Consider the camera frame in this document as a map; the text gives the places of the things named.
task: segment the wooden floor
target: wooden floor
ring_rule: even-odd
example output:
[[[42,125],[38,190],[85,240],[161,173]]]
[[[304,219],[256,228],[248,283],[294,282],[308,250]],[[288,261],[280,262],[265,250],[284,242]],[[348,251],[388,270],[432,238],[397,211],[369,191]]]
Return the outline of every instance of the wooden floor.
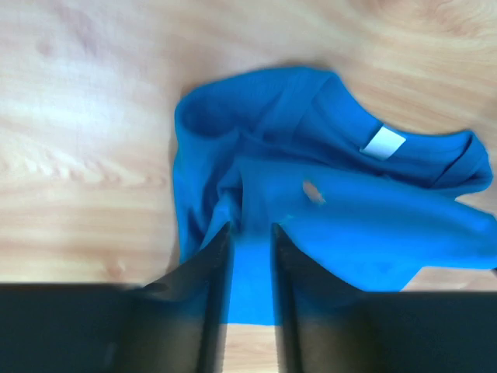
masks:
[[[146,283],[177,264],[172,112],[192,87],[334,68],[401,129],[473,128],[497,157],[493,0],[0,0],[0,281]],[[497,212],[497,188],[461,198]],[[495,289],[426,269],[409,288]],[[230,326],[225,370],[275,371]]]

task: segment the blue cloth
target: blue cloth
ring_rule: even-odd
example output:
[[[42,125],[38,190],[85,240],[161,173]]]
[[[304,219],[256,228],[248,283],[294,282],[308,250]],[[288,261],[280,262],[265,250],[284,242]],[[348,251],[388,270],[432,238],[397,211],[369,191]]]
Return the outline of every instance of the blue cloth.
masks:
[[[472,131],[360,152],[384,126],[330,71],[277,68],[205,85],[176,109],[181,261],[230,221],[229,322],[274,324],[269,229],[365,291],[400,291],[424,266],[497,267],[492,215],[454,201],[492,181]],[[313,183],[326,203],[303,191]]]

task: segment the white tag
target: white tag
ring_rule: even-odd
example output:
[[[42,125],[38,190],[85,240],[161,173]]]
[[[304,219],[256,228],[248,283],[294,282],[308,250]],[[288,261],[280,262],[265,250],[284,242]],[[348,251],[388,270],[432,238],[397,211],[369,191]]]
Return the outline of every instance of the white tag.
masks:
[[[364,149],[360,149],[360,152],[384,161],[394,154],[404,144],[404,141],[405,138],[400,134],[382,127],[374,135],[370,143]]]

